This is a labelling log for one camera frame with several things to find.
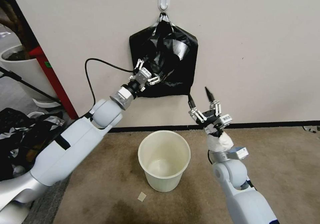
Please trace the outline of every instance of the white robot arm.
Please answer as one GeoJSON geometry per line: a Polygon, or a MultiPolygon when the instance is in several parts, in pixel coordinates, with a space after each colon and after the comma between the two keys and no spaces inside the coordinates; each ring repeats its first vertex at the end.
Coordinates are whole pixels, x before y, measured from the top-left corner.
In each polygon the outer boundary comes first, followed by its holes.
{"type": "Polygon", "coordinates": [[[145,84],[152,85],[152,74],[140,66],[130,82],[100,100],[83,117],[72,123],[36,158],[33,168],[15,179],[0,182],[0,224],[22,223],[28,214],[28,203],[40,197],[48,187],[65,179],[100,143],[103,136],[121,119],[145,84]]]}
{"type": "Polygon", "coordinates": [[[213,175],[226,196],[227,208],[235,224],[279,224],[264,196],[252,185],[247,168],[240,161],[249,155],[245,147],[233,147],[231,138],[223,132],[232,118],[221,116],[220,102],[206,88],[210,110],[201,113],[189,95],[190,116],[207,133],[208,158],[213,175]]]}

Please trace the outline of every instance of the white tape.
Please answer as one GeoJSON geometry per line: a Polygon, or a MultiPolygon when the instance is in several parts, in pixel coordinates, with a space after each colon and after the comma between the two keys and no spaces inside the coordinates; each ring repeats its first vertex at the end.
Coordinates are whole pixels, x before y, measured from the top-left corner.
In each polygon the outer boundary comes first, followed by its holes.
{"type": "Polygon", "coordinates": [[[138,200],[143,202],[143,200],[146,198],[146,194],[144,194],[143,192],[140,192],[140,195],[138,196],[138,200]]]}

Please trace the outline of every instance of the baseboard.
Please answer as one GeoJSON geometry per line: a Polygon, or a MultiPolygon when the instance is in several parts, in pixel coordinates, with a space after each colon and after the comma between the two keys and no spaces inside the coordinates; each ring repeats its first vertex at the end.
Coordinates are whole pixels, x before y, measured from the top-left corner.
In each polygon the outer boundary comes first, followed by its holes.
{"type": "MultiPolygon", "coordinates": [[[[255,122],[255,123],[232,123],[226,129],[259,128],[259,127],[294,127],[294,126],[320,126],[320,121],[293,121],[293,122],[255,122]]],[[[144,126],[144,127],[115,127],[109,132],[136,132],[136,131],[185,131],[200,130],[199,125],[182,126],[144,126]]]]}

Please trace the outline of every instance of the carpet floor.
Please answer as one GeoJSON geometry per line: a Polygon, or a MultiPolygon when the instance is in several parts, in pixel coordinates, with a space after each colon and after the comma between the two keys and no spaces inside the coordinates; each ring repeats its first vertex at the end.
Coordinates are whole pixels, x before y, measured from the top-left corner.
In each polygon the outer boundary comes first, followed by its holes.
{"type": "MultiPolygon", "coordinates": [[[[153,190],[139,165],[140,142],[150,132],[110,133],[73,172],[54,224],[231,224],[224,194],[211,173],[203,131],[177,131],[190,145],[191,161],[176,189],[153,190]],[[147,196],[137,200],[140,192],[147,196]]],[[[301,127],[230,129],[246,146],[253,184],[280,223],[320,220],[319,133],[301,127]]]]}

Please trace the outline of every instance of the black cable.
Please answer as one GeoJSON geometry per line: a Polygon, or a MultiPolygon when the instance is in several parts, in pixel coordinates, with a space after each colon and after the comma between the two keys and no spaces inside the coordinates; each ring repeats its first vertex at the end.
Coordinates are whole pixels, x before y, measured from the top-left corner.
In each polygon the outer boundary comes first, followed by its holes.
{"type": "Polygon", "coordinates": [[[32,86],[32,85],[29,84],[28,82],[25,82],[25,81],[22,79],[22,77],[19,76],[19,75],[17,75],[16,73],[14,73],[14,72],[12,72],[12,71],[8,71],[8,70],[6,70],[6,69],[4,69],[4,68],[2,68],[2,67],[0,67],[0,72],[3,73],[3,75],[1,75],[0,78],[2,78],[2,77],[10,77],[11,79],[13,79],[13,80],[15,80],[15,81],[17,81],[17,82],[20,82],[20,83],[22,83],[22,84],[24,84],[25,86],[31,88],[32,90],[34,90],[34,91],[36,91],[36,92],[39,92],[41,95],[44,95],[45,97],[48,97],[50,100],[53,100],[53,101],[55,101],[55,102],[57,102],[57,103],[59,103],[59,104],[61,105],[61,102],[60,102],[58,99],[56,99],[56,98],[48,95],[47,93],[39,90],[38,88],[36,88],[35,86],[32,86]]]}
{"type": "Polygon", "coordinates": [[[212,165],[212,161],[210,160],[210,157],[209,157],[209,150],[208,150],[208,160],[209,160],[209,162],[210,162],[211,165],[212,165]]]}
{"type": "Polygon", "coordinates": [[[117,67],[117,66],[115,66],[115,65],[110,64],[109,62],[100,60],[100,59],[98,59],[98,58],[88,58],[88,59],[86,60],[86,62],[84,63],[84,69],[85,69],[85,71],[86,71],[86,76],[87,76],[88,84],[89,84],[89,87],[90,87],[90,90],[91,90],[91,93],[92,93],[93,105],[94,105],[94,104],[96,104],[96,97],[94,96],[93,89],[92,89],[92,86],[91,86],[91,82],[90,82],[89,76],[88,76],[88,71],[87,71],[87,63],[88,63],[88,61],[90,61],[90,60],[102,62],[102,63],[104,63],[104,64],[107,64],[107,65],[109,65],[109,66],[111,66],[111,67],[114,67],[114,68],[116,68],[116,69],[118,69],[118,70],[121,70],[121,71],[130,72],[130,73],[133,72],[133,71],[129,71],[129,70],[123,69],[123,68],[121,68],[121,67],[117,67]]]}
{"type": "Polygon", "coordinates": [[[29,207],[29,210],[33,207],[33,204],[34,204],[35,201],[31,202],[31,205],[29,207]]]}

